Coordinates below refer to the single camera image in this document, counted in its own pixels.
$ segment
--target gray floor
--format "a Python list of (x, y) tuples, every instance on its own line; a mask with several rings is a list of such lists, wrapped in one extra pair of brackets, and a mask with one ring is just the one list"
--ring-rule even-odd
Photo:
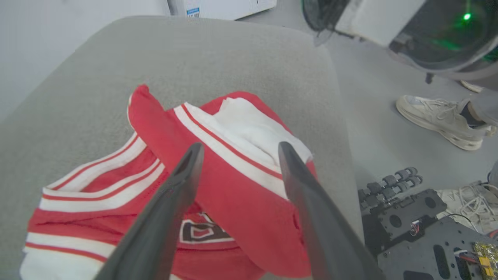
[[(242, 21), (314, 34), (302, 16), (300, 0), (279, 0), (276, 8)], [(327, 48), (337, 70), (359, 188), (407, 166), (419, 169), (423, 188), (457, 188), (486, 179), (498, 159), (498, 137), (486, 138), (478, 151), (463, 151), (405, 120), (394, 107), (405, 94), (459, 101), (471, 95), (468, 90), (439, 77), (427, 85), (424, 73), (393, 61), (368, 42), (333, 36)]]

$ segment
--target white wall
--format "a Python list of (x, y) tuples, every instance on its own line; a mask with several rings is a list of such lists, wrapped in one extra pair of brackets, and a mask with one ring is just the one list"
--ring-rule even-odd
[(166, 0), (0, 0), (0, 122), (92, 34)]

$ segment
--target black sock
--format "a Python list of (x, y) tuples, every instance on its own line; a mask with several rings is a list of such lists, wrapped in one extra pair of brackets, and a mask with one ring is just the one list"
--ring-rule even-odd
[(462, 110), (462, 112), (460, 113), (460, 115), (462, 115), (466, 120), (467, 120), (467, 124), (471, 127), (471, 128), (476, 128), (476, 127), (480, 127), (480, 126), (483, 126), (485, 125), (486, 123), (483, 122), (483, 121), (478, 121), (476, 119), (474, 119), (474, 117), (472, 117), (472, 115), (470, 114), (469, 112), (469, 103), (467, 103), (464, 107), (464, 109)]

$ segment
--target sticker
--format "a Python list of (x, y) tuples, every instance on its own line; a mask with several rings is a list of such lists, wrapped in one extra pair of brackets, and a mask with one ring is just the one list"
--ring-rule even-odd
[(187, 10), (187, 17), (201, 17), (201, 10), (199, 8), (194, 8)]

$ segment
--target blue label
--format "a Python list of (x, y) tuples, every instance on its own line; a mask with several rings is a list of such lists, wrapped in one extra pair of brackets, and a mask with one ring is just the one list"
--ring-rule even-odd
[(190, 10), (187, 10), (187, 15), (190, 15), (192, 13), (197, 13), (199, 11), (200, 11), (199, 8), (190, 9)]

